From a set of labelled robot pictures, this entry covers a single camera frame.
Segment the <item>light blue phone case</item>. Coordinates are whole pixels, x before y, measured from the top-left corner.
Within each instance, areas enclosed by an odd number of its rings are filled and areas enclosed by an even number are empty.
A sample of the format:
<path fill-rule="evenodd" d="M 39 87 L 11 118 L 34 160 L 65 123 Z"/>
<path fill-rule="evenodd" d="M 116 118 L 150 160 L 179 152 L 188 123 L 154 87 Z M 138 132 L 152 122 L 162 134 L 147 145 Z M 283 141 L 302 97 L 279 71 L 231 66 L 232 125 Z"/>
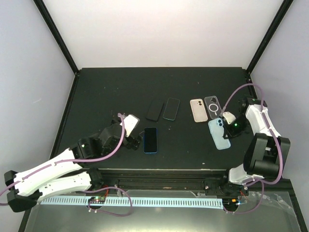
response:
<path fill-rule="evenodd" d="M 216 118 L 208 122 L 210 133 L 214 144 L 218 150 L 224 150 L 231 147 L 230 140 L 224 137 L 223 120 Z"/>

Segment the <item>pink phone case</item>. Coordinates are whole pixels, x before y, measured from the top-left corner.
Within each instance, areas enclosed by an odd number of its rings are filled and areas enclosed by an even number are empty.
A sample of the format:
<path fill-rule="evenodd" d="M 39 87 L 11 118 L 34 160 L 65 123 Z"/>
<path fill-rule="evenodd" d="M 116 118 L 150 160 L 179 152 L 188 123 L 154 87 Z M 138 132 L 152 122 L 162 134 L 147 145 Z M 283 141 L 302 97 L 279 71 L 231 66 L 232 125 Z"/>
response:
<path fill-rule="evenodd" d="M 190 106 L 196 123 L 208 121 L 208 115 L 202 99 L 192 99 L 190 101 Z"/>

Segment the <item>clear phone case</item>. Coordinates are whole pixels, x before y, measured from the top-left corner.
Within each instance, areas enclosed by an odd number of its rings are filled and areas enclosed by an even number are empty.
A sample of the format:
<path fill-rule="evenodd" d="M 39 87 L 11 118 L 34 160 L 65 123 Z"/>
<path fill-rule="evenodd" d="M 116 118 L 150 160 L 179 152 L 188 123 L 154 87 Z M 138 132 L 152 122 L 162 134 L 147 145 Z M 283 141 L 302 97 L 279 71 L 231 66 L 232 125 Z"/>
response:
<path fill-rule="evenodd" d="M 211 119 L 216 119 L 220 116 L 222 108 L 216 96 L 208 96 L 204 98 L 206 109 Z"/>

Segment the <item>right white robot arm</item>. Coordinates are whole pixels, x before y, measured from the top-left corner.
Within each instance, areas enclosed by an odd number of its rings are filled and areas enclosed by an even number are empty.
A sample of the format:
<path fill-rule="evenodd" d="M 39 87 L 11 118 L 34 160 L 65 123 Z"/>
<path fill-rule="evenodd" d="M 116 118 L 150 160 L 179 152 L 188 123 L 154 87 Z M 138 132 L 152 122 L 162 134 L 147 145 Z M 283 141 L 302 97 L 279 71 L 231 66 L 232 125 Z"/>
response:
<path fill-rule="evenodd" d="M 239 115 L 222 109 L 217 97 L 204 99 L 210 114 L 210 134 L 218 150 L 231 147 L 231 139 L 239 137 L 250 127 L 253 139 L 245 152 L 243 163 L 226 170 L 219 183 L 224 196 L 240 193 L 245 186 L 257 181 L 277 183 L 283 173 L 291 142 L 274 128 L 267 104 L 259 99 L 243 98 L 239 101 Z"/>

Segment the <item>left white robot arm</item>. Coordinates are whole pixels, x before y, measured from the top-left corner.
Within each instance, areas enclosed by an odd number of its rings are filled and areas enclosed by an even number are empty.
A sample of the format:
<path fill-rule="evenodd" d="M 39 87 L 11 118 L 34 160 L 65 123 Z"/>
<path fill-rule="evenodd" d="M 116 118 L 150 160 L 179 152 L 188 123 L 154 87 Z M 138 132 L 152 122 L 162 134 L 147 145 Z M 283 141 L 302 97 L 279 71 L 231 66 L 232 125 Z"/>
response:
<path fill-rule="evenodd" d="M 27 211 L 43 200 L 71 192 L 91 190 L 98 193 L 104 182 L 97 169 L 69 176 L 86 163 L 111 158 L 121 147 L 136 150 L 141 136 L 132 136 L 140 120 L 134 115 L 119 114 L 119 120 L 101 133 L 78 140 L 56 157 L 23 172 L 13 170 L 4 174 L 7 202 L 13 212 Z"/>

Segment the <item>teal phone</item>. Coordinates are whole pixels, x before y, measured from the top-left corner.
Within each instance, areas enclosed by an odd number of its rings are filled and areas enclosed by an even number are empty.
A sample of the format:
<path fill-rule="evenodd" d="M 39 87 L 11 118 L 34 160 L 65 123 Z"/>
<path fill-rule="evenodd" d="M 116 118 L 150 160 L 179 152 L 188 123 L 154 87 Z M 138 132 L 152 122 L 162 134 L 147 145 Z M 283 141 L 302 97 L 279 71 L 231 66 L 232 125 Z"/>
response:
<path fill-rule="evenodd" d="M 179 105 L 180 105 L 179 99 L 168 98 L 168 101 L 167 101 L 167 104 L 166 104 L 166 107 L 163 113 L 163 118 L 166 120 L 174 121 L 177 116 Z"/>

